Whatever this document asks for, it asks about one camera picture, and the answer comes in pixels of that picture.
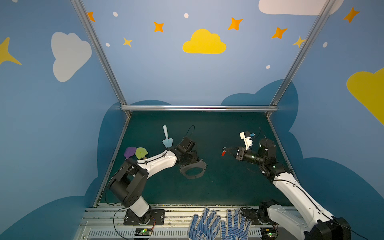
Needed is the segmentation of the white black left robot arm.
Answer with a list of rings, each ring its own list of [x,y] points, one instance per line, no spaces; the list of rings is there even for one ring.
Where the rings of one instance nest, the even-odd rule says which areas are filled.
[[[134,214],[138,224],[147,224],[152,215],[152,208],[142,197],[147,180],[175,165],[180,166],[180,173],[188,180],[202,177],[207,164],[194,150],[196,145],[196,142],[184,137],[177,146],[167,147],[154,157],[137,161],[128,158],[111,177],[107,188]]]

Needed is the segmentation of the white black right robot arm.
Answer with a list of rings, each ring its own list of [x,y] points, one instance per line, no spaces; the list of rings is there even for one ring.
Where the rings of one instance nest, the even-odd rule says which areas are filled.
[[[276,201],[270,200],[259,205],[259,222],[282,226],[298,240],[350,240],[349,223],[344,218],[336,218],[322,207],[296,181],[293,174],[277,161],[277,146],[270,139],[261,139],[257,151],[252,150],[253,140],[241,133],[244,147],[239,147],[235,157],[238,161],[259,166],[262,174],[293,204],[301,217],[285,210]]]

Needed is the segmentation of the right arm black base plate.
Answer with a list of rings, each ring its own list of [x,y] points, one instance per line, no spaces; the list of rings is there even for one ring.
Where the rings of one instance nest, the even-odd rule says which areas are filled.
[[[246,219],[250,219],[253,225],[268,225],[269,223],[258,215],[258,209],[251,207],[240,208],[240,214]]]

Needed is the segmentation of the red key tag with keyring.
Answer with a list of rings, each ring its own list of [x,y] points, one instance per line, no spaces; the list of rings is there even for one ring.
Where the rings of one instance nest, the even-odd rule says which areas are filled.
[[[224,148],[223,148],[223,151],[222,151],[222,157],[226,155],[226,152],[227,152],[227,148],[224,147]]]

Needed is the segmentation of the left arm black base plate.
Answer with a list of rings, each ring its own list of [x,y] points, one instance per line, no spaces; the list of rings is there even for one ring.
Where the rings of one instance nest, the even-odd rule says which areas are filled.
[[[149,209],[142,217],[138,217],[132,210],[127,210],[124,218],[124,226],[163,226],[165,220],[165,210]]]

